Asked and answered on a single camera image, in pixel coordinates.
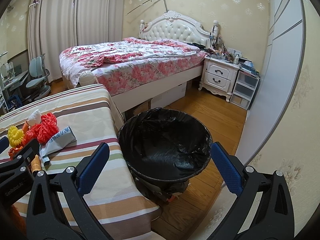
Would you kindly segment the white two-drawer nightstand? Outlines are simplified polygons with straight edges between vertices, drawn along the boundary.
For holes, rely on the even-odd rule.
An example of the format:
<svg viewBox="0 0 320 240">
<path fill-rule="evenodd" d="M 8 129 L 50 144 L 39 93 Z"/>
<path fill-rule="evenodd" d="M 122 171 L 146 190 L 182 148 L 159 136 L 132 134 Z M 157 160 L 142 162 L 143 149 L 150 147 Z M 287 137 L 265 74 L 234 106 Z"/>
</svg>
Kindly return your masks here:
<svg viewBox="0 0 320 240">
<path fill-rule="evenodd" d="M 229 102 L 239 69 L 239 64 L 206 56 L 199 90 L 204 88 L 213 95 L 224 96 Z"/>
</svg>

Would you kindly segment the beige curtains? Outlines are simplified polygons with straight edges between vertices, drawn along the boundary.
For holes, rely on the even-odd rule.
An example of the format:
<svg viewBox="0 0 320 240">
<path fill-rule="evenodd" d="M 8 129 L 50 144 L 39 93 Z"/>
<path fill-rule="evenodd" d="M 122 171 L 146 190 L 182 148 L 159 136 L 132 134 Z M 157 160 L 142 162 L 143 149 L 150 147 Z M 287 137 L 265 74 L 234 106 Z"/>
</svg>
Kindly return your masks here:
<svg viewBox="0 0 320 240">
<path fill-rule="evenodd" d="M 59 55 L 79 45 L 120 41 L 124 0 L 31 0 L 29 59 L 44 55 L 49 81 L 62 77 Z"/>
</svg>

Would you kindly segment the red plastic bag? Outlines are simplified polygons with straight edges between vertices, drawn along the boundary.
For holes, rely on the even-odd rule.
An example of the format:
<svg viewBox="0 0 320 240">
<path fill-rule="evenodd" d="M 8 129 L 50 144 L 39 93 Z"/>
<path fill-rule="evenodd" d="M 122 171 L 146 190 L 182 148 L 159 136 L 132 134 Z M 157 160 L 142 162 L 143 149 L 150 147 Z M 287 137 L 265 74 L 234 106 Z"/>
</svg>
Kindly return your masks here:
<svg viewBox="0 0 320 240">
<path fill-rule="evenodd" d="M 33 139 L 37 140 L 39 136 L 40 128 L 41 128 L 41 124 L 35 124 L 31 128 L 29 128 L 23 137 L 22 144 L 25 146 L 27 143 L 29 143 Z"/>
</svg>

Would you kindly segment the study desk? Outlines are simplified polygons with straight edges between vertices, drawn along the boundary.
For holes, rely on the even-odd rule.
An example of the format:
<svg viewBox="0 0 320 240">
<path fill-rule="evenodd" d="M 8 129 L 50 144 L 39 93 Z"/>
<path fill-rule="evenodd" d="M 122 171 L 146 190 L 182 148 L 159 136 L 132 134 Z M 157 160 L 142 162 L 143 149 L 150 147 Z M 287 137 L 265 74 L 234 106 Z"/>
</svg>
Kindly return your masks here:
<svg viewBox="0 0 320 240">
<path fill-rule="evenodd" d="M 1 97 L 3 98 L 5 108 L 9 110 L 9 98 L 17 95 L 22 100 L 21 87 L 29 76 L 29 70 L 16 72 L 12 62 L 1 63 Z"/>
</svg>

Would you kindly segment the small orange wrapper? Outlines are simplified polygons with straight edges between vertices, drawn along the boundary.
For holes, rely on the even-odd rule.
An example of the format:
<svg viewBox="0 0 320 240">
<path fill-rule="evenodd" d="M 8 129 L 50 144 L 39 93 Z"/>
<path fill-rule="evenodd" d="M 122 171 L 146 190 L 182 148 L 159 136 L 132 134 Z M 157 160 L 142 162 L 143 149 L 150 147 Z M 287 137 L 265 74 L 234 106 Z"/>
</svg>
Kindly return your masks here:
<svg viewBox="0 0 320 240">
<path fill-rule="evenodd" d="M 22 131 L 24 134 L 26 134 L 29 131 L 29 124 L 27 121 L 24 122 L 23 127 L 22 127 Z"/>
</svg>

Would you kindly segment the white storage box under bed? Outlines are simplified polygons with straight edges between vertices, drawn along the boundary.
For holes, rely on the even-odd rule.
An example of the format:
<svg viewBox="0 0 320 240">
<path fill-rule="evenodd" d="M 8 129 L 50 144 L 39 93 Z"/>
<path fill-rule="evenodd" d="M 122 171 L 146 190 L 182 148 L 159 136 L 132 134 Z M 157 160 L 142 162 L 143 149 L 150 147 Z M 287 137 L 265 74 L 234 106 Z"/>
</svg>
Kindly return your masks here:
<svg viewBox="0 0 320 240">
<path fill-rule="evenodd" d="M 151 109 L 166 107 L 185 96 L 187 83 L 182 83 L 151 99 Z"/>
</svg>

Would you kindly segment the white tissue ball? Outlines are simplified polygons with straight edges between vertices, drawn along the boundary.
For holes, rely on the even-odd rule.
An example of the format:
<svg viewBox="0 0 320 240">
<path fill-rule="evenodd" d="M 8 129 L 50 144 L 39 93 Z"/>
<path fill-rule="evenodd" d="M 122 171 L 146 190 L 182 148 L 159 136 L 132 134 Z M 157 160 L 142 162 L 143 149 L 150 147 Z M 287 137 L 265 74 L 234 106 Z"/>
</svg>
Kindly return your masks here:
<svg viewBox="0 0 320 240">
<path fill-rule="evenodd" d="M 27 123 L 30 127 L 41 123 L 41 112 L 36 109 L 27 119 Z"/>
</svg>

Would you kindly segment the grey blue desk chair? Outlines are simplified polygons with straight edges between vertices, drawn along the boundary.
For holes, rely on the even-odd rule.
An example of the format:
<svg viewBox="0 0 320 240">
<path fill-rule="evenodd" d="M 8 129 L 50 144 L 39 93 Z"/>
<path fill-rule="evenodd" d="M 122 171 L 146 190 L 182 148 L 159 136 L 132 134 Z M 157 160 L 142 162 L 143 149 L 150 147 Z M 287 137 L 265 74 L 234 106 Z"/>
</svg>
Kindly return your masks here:
<svg viewBox="0 0 320 240">
<path fill-rule="evenodd" d="M 48 96 L 51 87 L 48 85 L 49 70 L 44 66 L 45 54 L 35 57 L 29 63 L 29 75 L 31 80 L 26 84 L 27 89 L 36 89 L 27 97 L 28 102 L 40 100 Z"/>
</svg>

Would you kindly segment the black lined trash bin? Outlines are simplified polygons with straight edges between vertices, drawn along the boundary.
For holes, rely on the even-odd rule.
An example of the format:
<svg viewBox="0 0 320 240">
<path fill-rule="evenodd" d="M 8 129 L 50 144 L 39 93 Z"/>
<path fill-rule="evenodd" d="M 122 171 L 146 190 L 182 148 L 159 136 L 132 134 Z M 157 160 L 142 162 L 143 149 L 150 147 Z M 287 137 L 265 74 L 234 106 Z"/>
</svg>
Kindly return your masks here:
<svg viewBox="0 0 320 240">
<path fill-rule="evenodd" d="M 210 131 L 195 117 L 154 108 L 125 122 L 118 142 L 138 189 L 160 203 L 182 194 L 210 162 Z"/>
</svg>

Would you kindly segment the floral bedding bed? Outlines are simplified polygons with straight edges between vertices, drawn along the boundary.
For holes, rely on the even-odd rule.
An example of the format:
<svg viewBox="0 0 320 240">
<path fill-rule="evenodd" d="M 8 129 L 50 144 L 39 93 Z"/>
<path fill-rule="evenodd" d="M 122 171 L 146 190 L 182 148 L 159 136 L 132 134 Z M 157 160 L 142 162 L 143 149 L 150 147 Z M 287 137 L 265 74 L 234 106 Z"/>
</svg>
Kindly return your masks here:
<svg viewBox="0 0 320 240">
<path fill-rule="evenodd" d="M 125 112 L 200 76 L 206 56 L 205 51 L 181 41 L 129 37 L 65 49 L 59 61 L 69 88 L 81 86 L 85 74 L 92 75 Z"/>
</svg>

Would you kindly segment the orange snack bag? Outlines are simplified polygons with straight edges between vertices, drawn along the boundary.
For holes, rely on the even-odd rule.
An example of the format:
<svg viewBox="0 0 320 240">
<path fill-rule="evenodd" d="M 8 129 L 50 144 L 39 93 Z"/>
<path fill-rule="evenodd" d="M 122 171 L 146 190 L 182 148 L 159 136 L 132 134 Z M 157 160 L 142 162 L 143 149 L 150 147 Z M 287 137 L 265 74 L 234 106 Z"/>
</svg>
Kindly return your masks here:
<svg viewBox="0 0 320 240">
<path fill-rule="evenodd" d="M 10 160 L 13 160 L 15 156 L 23 149 L 23 144 L 18 145 L 16 148 L 11 148 L 8 152 Z"/>
</svg>

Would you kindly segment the white wardrobe door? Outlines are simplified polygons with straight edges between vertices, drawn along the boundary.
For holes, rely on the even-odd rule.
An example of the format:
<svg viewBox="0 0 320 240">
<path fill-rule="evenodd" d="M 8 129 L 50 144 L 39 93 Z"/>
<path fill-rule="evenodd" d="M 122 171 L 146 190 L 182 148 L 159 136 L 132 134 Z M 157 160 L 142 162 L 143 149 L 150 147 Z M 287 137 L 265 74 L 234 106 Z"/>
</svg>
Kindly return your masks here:
<svg viewBox="0 0 320 240">
<path fill-rule="evenodd" d="M 248 164 L 266 144 L 291 101 L 305 50 L 302 0 L 270 0 L 267 48 L 260 85 L 242 131 L 236 156 Z"/>
</svg>

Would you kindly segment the red foam net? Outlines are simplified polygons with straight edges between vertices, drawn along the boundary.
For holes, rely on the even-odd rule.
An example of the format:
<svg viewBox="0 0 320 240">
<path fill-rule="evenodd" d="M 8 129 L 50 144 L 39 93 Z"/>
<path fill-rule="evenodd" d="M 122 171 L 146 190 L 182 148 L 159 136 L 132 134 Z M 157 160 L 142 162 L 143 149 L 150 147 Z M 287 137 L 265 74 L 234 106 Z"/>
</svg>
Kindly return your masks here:
<svg viewBox="0 0 320 240">
<path fill-rule="evenodd" d="M 37 140 L 41 145 L 45 145 L 58 131 L 56 116 L 53 113 L 42 115 L 41 123 L 37 130 Z"/>
</svg>

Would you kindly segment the yellow foam net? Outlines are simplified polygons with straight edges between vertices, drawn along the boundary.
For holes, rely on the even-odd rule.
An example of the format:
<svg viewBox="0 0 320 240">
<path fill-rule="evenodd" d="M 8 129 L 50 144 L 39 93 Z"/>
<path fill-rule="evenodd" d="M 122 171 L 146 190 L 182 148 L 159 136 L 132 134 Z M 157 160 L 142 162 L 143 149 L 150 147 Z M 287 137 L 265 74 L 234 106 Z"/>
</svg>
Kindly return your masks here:
<svg viewBox="0 0 320 240">
<path fill-rule="evenodd" d="M 17 148 L 23 141 L 24 131 L 16 126 L 10 126 L 8 129 L 9 144 L 12 148 Z"/>
</svg>

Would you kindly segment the white tufted headboard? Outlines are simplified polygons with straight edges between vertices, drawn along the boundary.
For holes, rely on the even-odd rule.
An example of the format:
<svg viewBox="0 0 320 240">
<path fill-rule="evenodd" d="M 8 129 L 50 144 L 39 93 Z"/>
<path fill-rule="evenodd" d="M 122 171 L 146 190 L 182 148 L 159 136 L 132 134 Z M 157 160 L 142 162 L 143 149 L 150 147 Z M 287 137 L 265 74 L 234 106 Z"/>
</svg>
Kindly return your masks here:
<svg viewBox="0 0 320 240">
<path fill-rule="evenodd" d="M 173 10 L 148 23 L 141 20 L 139 27 L 139 38 L 146 41 L 172 39 L 210 46 L 210 32 L 204 30 L 202 23 Z"/>
</svg>

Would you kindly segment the translucent plastic drawer unit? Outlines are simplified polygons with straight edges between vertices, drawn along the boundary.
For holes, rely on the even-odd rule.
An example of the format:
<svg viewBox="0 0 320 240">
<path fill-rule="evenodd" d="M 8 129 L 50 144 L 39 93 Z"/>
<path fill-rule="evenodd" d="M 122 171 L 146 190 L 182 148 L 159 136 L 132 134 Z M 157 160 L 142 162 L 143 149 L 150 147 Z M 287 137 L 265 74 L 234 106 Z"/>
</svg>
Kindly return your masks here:
<svg viewBox="0 0 320 240">
<path fill-rule="evenodd" d="M 259 76 L 243 71 L 242 69 L 239 70 L 230 102 L 247 111 L 254 99 L 259 81 Z"/>
</svg>

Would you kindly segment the grey white milk powder pouch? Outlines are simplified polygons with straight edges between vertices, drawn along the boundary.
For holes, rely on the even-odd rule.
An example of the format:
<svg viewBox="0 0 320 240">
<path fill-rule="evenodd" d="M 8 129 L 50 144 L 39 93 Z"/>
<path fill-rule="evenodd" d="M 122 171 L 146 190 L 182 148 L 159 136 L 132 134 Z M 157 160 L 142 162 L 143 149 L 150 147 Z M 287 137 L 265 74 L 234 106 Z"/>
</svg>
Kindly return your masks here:
<svg viewBox="0 0 320 240">
<path fill-rule="evenodd" d="M 53 135 L 39 151 L 44 166 L 47 166 L 50 163 L 50 154 L 62 150 L 73 142 L 76 142 L 76 137 L 69 126 Z"/>
</svg>

